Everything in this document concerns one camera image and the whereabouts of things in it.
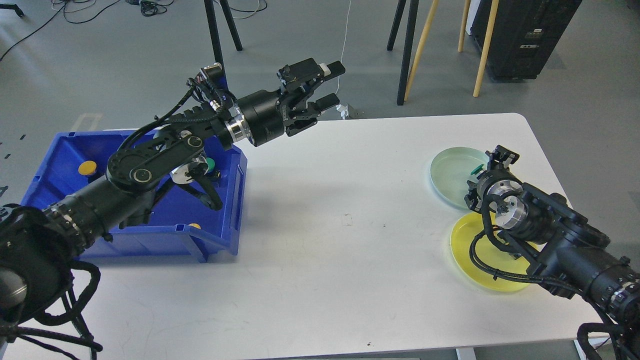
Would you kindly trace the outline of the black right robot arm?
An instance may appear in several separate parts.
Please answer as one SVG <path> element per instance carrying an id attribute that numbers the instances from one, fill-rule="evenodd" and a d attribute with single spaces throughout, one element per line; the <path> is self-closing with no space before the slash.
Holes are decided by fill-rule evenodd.
<path id="1" fill-rule="evenodd" d="M 510 171 L 519 155 L 502 145 L 487 151 L 487 166 L 472 171 L 464 200 L 480 214 L 482 230 L 469 257 L 494 280 L 537 284 L 553 296 L 579 296 L 601 321 L 579 326 L 576 339 L 588 360 L 599 360 L 592 333 L 607 334 L 617 360 L 639 358 L 640 276 L 626 256 L 606 251 L 611 240 L 569 207 L 558 193 L 546 193 Z M 487 237 L 499 251 L 528 262 L 524 274 L 504 271 L 480 259 L 476 246 Z"/>

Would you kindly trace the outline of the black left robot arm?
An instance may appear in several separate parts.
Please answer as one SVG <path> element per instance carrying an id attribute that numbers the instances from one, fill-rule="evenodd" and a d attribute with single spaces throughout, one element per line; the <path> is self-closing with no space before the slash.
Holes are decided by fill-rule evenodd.
<path id="1" fill-rule="evenodd" d="M 200 69 L 188 90 L 162 117 L 124 139 L 105 174 L 46 208 L 7 203 L 1 208 L 1 344 L 17 338 L 74 359 L 41 342 L 49 338 L 87 347 L 95 342 L 82 311 L 98 289 L 96 265 L 78 260 L 114 227 L 147 224 L 153 208 L 178 186 L 213 211 L 223 201 L 208 177 L 207 139 L 224 150 L 243 139 L 258 147 L 314 126 L 339 104 L 335 93 L 309 101 L 324 82 L 342 76 L 340 61 L 313 58 L 279 69 L 279 88 L 237 98 L 226 87 L 222 64 Z"/>

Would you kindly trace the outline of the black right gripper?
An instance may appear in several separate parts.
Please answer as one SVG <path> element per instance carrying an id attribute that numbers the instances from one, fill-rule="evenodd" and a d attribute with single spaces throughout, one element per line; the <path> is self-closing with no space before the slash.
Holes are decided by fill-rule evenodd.
<path id="1" fill-rule="evenodd" d="M 486 170 L 476 175 L 471 175 L 466 181 L 468 193 L 464 196 L 466 207 L 476 213 L 479 213 L 483 204 L 483 200 L 487 195 L 498 195 L 515 192 L 522 192 L 522 182 L 510 172 L 510 166 L 520 159 L 519 153 L 498 145 L 490 152 L 485 151 L 487 155 Z"/>

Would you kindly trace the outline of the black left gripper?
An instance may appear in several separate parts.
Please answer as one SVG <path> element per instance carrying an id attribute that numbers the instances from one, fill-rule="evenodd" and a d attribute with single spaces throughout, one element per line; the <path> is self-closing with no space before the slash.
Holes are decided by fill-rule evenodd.
<path id="1" fill-rule="evenodd" d="M 342 76 L 346 71 L 340 61 L 318 63 L 313 58 L 286 64 L 278 70 L 279 90 L 260 89 L 237 100 L 238 109 L 250 132 L 250 142 L 262 146 L 284 133 L 295 136 L 318 123 L 318 117 L 340 104 L 335 93 L 292 107 L 295 91 L 312 95 L 322 83 Z"/>

